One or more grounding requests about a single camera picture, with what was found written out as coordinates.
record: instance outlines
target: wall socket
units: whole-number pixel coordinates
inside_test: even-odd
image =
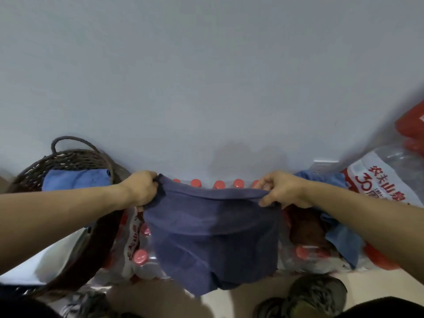
[[[314,162],[309,166],[314,174],[327,174],[330,173],[334,167],[339,163],[337,159],[314,159]]]

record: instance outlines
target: gray wall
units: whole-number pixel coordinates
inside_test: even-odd
[[[424,99],[423,8],[0,0],[0,169],[64,134],[132,171],[205,181],[352,157]]]

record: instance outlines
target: blue garment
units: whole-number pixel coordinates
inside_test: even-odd
[[[144,220],[164,272],[194,295],[232,289],[275,272],[281,206],[261,189],[203,189],[159,175]]]
[[[43,181],[42,191],[82,189],[85,187],[108,186],[111,184],[109,170],[66,171],[50,170]]]
[[[342,173],[317,175],[305,170],[297,172],[295,175],[310,181],[347,188],[345,176]],[[327,232],[325,238],[336,247],[337,251],[339,251],[353,269],[356,268],[359,253],[364,245],[362,238],[329,214],[323,212],[321,219],[332,225],[332,229]]]

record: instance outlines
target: basket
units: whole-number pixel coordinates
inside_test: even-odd
[[[64,139],[82,142],[89,146],[91,150],[70,149],[57,152],[56,144]],[[44,177],[50,170],[108,169],[111,183],[117,184],[120,182],[115,171],[115,163],[109,156],[100,152],[93,144],[82,138],[58,137],[53,140],[51,150],[51,155],[45,156],[22,171],[8,187],[6,193],[41,191]],[[68,263],[55,279],[37,289],[29,290],[26,294],[38,297],[49,293],[53,298],[54,295],[58,298],[85,285],[105,262],[117,234],[122,214],[122,210],[114,211],[98,219],[92,225],[89,240],[83,246],[77,259]]]

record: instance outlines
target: beige floor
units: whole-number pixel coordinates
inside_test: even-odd
[[[364,301],[395,296],[424,305],[424,286],[402,270],[337,274],[348,290],[346,308]],[[112,305],[145,318],[246,318],[256,304],[284,297],[297,277],[272,277],[231,291],[216,290],[194,299],[173,281],[140,282],[109,292]]]

